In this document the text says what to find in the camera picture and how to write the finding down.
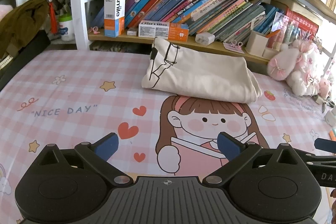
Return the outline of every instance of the pink headband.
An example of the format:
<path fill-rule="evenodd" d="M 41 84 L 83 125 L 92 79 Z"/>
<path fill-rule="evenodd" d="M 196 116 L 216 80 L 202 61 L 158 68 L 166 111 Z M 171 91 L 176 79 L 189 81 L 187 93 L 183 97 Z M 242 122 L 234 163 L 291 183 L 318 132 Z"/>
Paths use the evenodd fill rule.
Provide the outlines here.
<path fill-rule="evenodd" d="M 177 100 L 176 104 L 175 104 L 175 111 L 179 112 L 182 105 L 186 102 L 186 100 L 188 100 L 190 97 L 188 96 L 180 96 L 180 98 Z M 240 111 L 241 114 L 244 113 L 244 110 L 242 109 L 242 107 L 238 104 L 238 103 L 231 103 L 234 105 L 234 107 L 236 109 L 238 109 Z"/>

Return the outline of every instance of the pink checkered tablecloth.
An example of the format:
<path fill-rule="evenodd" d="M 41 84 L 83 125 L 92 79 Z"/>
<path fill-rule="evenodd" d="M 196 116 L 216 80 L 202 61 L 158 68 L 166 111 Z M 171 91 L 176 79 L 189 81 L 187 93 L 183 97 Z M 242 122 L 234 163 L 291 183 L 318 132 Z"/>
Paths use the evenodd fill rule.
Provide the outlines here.
<path fill-rule="evenodd" d="M 73 148 L 117 133 L 119 148 L 108 160 L 133 176 L 198 175 L 226 162 L 214 134 L 276 148 L 314 149 L 329 138 L 321 107 L 290 88 L 256 74 L 264 95 L 253 104 L 232 104 L 145 90 L 149 56 L 92 51 L 46 51 L 0 92 L 0 223 L 19 222 L 14 190 L 48 143 Z M 329 189 L 315 220 L 330 223 Z"/>

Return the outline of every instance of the cartoon girl's face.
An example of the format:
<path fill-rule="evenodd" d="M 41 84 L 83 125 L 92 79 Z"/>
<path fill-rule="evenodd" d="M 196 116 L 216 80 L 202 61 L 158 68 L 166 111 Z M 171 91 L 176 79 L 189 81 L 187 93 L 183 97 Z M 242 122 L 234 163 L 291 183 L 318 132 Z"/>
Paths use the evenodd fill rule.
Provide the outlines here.
<path fill-rule="evenodd" d="M 168 113 L 168 120 L 175 128 L 182 128 L 189 134 L 205 139 L 217 139 L 220 132 L 237 138 L 247 132 L 251 125 L 248 114 L 195 113 L 182 115 L 176 111 Z"/>

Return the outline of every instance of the orange and white box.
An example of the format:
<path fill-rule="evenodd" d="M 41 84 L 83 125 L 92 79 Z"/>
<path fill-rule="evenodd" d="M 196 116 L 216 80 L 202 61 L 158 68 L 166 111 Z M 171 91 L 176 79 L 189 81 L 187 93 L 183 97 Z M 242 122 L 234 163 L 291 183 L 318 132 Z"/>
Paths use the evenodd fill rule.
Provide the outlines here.
<path fill-rule="evenodd" d="M 139 37 L 162 37 L 164 39 L 186 42 L 188 25 L 180 23 L 143 20 L 139 24 Z"/>
<path fill-rule="evenodd" d="M 106 37 L 118 37 L 125 30 L 125 0 L 104 0 Z"/>

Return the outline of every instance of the strawberry drawing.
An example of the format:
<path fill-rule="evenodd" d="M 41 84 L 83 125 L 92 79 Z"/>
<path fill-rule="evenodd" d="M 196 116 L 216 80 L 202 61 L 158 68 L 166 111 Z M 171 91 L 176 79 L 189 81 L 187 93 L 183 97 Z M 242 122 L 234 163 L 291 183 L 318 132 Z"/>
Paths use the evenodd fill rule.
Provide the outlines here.
<path fill-rule="evenodd" d="M 273 94 L 272 92 L 270 92 L 269 90 L 266 90 L 266 91 L 264 92 L 264 95 L 265 95 L 265 97 L 266 97 L 268 100 L 270 100 L 270 101 L 274 101 L 274 100 L 275 100 L 275 96 L 274 96 L 274 94 Z"/>

